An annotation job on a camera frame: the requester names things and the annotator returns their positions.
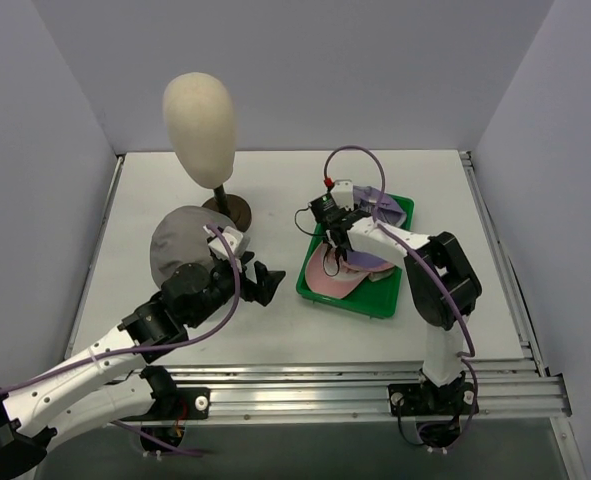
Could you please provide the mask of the aluminium frame rail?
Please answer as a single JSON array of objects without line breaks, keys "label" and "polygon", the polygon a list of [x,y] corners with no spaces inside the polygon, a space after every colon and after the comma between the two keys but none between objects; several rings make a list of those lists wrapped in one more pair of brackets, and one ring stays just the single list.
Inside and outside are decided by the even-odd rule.
[{"label": "aluminium frame rail", "polygon": [[458,238],[483,285],[469,323],[482,418],[568,415],[564,384],[544,371],[461,153],[388,150],[368,157],[348,151],[330,157],[324,151],[258,151],[237,155],[228,189],[251,205],[251,249],[286,278],[268,307],[243,304],[212,338],[162,358],[181,386],[210,389],[211,423],[384,421],[388,386],[417,377],[425,325],[408,288],[388,320],[297,294],[309,244],[305,230],[313,224],[303,207],[323,192],[325,174],[384,183],[414,201],[415,231],[449,231]]}]

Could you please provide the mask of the pink baseball cap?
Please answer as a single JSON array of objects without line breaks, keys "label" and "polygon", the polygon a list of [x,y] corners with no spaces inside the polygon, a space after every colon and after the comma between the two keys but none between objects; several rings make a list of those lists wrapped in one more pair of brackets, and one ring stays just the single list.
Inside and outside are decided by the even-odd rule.
[{"label": "pink baseball cap", "polygon": [[309,290],[333,299],[344,299],[362,283],[383,280],[395,266],[364,252],[348,251],[346,258],[336,256],[334,248],[321,243],[307,260],[304,279]]}]

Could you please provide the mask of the grey bucket hat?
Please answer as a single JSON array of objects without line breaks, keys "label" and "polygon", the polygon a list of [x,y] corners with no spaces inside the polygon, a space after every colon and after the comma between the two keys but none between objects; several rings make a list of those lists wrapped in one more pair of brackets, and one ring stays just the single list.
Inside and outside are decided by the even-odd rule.
[{"label": "grey bucket hat", "polygon": [[204,231],[207,224],[221,229],[236,228],[228,217],[197,206],[173,210],[156,227],[151,237],[149,260],[152,279],[159,289],[182,264],[199,263],[208,269],[213,266],[213,256],[207,245],[209,235]]}]

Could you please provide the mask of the brown mannequin stand base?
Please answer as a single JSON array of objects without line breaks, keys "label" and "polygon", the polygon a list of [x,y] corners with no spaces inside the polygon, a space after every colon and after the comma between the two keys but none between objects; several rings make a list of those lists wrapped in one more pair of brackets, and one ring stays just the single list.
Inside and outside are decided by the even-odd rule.
[{"label": "brown mannequin stand base", "polygon": [[228,217],[241,232],[247,232],[251,226],[250,205],[242,197],[227,193],[224,185],[216,187],[212,197],[206,200],[202,207]]}]

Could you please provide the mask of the green plastic tray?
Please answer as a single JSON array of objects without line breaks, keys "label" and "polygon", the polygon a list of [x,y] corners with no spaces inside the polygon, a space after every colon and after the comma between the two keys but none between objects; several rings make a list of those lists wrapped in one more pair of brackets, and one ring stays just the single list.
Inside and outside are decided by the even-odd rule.
[{"label": "green plastic tray", "polygon": [[322,229],[319,225],[316,225],[315,229],[311,232],[311,240],[308,250],[296,281],[296,292],[306,300],[352,313],[381,319],[392,317],[397,309],[397,301],[402,281],[402,269],[397,266],[395,266],[391,276],[374,283],[366,281],[344,299],[325,297],[309,290],[304,279],[304,269],[307,260],[316,247],[319,244],[324,243],[321,238],[321,233]]}]

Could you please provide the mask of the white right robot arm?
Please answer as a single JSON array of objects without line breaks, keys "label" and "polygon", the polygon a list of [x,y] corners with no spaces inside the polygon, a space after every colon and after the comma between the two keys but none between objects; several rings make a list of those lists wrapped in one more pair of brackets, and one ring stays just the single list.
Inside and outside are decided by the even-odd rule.
[{"label": "white right robot arm", "polygon": [[323,238],[341,254],[367,253],[407,275],[413,304],[427,323],[425,377],[419,400],[430,412],[444,411],[455,400],[452,383],[475,356],[465,318],[482,294],[478,279],[458,239],[450,232],[426,235],[386,224],[361,210],[338,206],[330,194],[309,203]]}]

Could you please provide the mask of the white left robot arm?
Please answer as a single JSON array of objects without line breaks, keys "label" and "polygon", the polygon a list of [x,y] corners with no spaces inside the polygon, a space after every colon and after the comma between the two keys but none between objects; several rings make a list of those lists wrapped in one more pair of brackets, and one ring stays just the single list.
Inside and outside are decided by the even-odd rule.
[{"label": "white left robot arm", "polygon": [[127,418],[170,419],[181,395],[156,360],[191,344],[188,331],[227,302],[268,305],[286,274],[247,252],[212,269],[180,266],[160,290],[87,349],[17,389],[0,387],[0,479],[14,479],[88,430]]}]

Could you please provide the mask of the purple baseball cap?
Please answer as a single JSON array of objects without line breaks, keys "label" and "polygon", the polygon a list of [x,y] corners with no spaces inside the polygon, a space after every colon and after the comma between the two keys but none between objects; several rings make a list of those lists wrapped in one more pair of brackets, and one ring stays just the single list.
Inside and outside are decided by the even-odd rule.
[{"label": "purple baseball cap", "polygon": [[[354,186],[354,206],[362,211],[371,213],[376,206],[380,191],[372,186]],[[377,209],[377,218],[395,227],[401,227],[406,219],[407,213],[390,195],[384,194],[381,205]],[[347,252],[347,265],[354,270],[376,272],[389,269],[387,262],[374,255],[364,252]]]}]

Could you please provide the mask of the beige mannequin head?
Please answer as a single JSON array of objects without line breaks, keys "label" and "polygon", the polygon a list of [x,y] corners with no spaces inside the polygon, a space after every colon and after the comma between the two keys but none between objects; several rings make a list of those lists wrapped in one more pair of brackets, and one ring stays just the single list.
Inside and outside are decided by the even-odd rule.
[{"label": "beige mannequin head", "polygon": [[216,189],[231,177],[236,119],[220,80],[201,72],[171,80],[163,95],[163,120],[180,164],[198,185]]}]

